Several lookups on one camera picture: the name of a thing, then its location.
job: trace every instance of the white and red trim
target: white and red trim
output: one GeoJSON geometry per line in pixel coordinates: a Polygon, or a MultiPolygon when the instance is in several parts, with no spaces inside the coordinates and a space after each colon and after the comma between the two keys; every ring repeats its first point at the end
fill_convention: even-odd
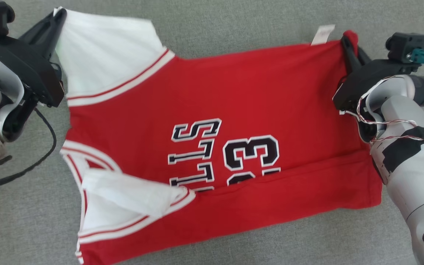
{"type": "Polygon", "coordinates": [[[163,66],[165,66],[169,61],[174,58],[175,54],[166,49],[163,54],[155,61],[152,65],[147,67],[140,74],[136,75],[132,79],[122,82],[121,84],[113,87],[112,89],[108,89],[104,92],[91,94],[91,95],[82,95],[76,97],[67,97],[67,102],[69,107],[77,107],[77,106],[85,106],[92,105],[99,102],[103,102],[109,100],[115,96],[125,93],[126,91],[134,88],[135,86],[141,84],[141,82],[145,81],[153,74],[158,72],[163,66]]]}
{"type": "MultiPolygon", "coordinates": [[[[76,255],[78,258],[82,258],[79,247],[80,244],[127,236],[141,230],[142,228],[145,228],[146,226],[160,219],[157,217],[151,217],[149,215],[141,215],[134,218],[133,220],[129,220],[127,222],[120,223],[114,226],[104,226],[99,229],[84,230],[83,223],[88,207],[88,196],[86,194],[86,191],[84,191],[81,187],[81,184],[83,181],[83,173],[86,169],[89,168],[88,161],[92,161],[96,164],[99,164],[108,171],[121,173],[121,168],[107,154],[90,146],[74,141],[66,140],[60,153],[63,155],[64,160],[68,164],[68,167],[70,168],[74,176],[76,184],[78,185],[79,192],[81,193],[81,223],[79,225],[79,239],[76,251],[76,255]]],[[[185,189],[184,196],[177,198],[173,203],[171,203],[170,208],[168,208],[165,215],[168,215],[183,208],[191,201],[193,201],[194,198],[194,191],[185,189]]]]}

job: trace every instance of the gray fabric surface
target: gray fabric surface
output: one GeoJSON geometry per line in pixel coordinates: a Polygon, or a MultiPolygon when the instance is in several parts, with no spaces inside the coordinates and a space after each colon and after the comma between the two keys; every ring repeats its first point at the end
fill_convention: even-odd
{"type": "MultiPolygon", "coordinates": [[[[384,58],[394,32],[424,33],[424,3],[415,0],[7,0],[19,36],[52,8],[153,20],[164,45],[181,57],[204,57],[311,42],[319,25],[336,24],[360,35],[372,58],[384,58]]],[[[424,74],[424,67],[419,72],[424,74]]],[[[68,109],[41,109],[53,125],[56,152],[25,177],[0,187],[0,265],[76,265],[80,196],[58,151],[69,128],[68,109]]],[[[34,114],[22,137],[8,145],[14,161],[0,177],[32,164],[51,146],[34,114]]],[[[384,191],[382,205],[336,210],[282,225],[151,253],[124,265],[414,264],[409,230],[384,191]]]]}

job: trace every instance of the white fabric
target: white fabric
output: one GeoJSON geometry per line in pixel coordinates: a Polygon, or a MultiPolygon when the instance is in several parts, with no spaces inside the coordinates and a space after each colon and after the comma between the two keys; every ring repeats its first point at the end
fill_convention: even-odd
{"type": "Polygon", "coordinates": [[[96,168],[84,172],[81,187],[90,197],[99,196],[131,212],[158,218],[166,214],[175,200],[187,194],[185,187],[171,187],[168,184],[96,168]]]}
{"type": "Polygon", "coordinates": [[[137,76],[166,51],[149,20],[67,10],[56,52],[67,97],[106,92],[137,76]]]}

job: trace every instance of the red fabric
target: red fabric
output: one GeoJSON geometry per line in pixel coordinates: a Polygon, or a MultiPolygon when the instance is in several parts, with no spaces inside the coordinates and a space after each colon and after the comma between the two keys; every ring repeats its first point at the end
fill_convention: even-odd
{"type": "MultiPolygon", "coordinates": [[[[354,46],[357,35],[347,32],[354,46]]],[[[184,208],[142,230],[114,240],[82,244],[86,265],[113,264],[164,248],[284,223],[337,208],[378,205],[382,183],[368,146],[351,116],[332,103],[346,76],[339,41],[301,44],[203,59],[175,57],[140,85],[105,102],[71,107],[67,139],[108,154],[124,173],[170,183],[199,174],[211,162],[214,186],[184,208]],[[199,151],[203,129],[192,141],[173,142],[177,124],[221,119],[212,156],[168,165],[168,154],[199,151]],[[281,172],[261,175],[258,158],[243,170],[224,166],[227,141],[272,135],[281,172]],[[234,173],[256,178],[227,186],[234,173]]]]}

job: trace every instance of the red jersey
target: red jersey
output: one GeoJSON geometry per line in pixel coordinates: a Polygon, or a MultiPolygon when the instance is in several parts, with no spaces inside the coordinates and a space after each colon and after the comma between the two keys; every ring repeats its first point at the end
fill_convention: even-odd
{"type": "Polygon", "coordinates": [[[369,147],[332,103],[339,41],[183,59],[147,20],[69,11],[57,53],[81,263],[381,201],[369,147]]]}

